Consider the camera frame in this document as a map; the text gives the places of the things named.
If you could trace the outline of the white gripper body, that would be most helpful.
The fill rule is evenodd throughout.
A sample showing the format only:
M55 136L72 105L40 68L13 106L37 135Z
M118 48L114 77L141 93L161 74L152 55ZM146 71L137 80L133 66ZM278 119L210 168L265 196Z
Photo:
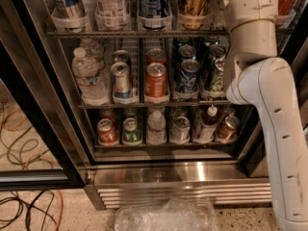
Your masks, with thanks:
M229 0L225 9L228 32L257 20L275 21L278 16L278 0Z

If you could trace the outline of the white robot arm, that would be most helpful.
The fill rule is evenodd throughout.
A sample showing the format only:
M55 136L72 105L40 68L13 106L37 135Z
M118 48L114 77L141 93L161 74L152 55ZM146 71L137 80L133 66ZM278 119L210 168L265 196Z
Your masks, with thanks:
M308 148L289 64L277 56L278 0L229 0L226 98L260 117L272 206L282 231L308 231Z

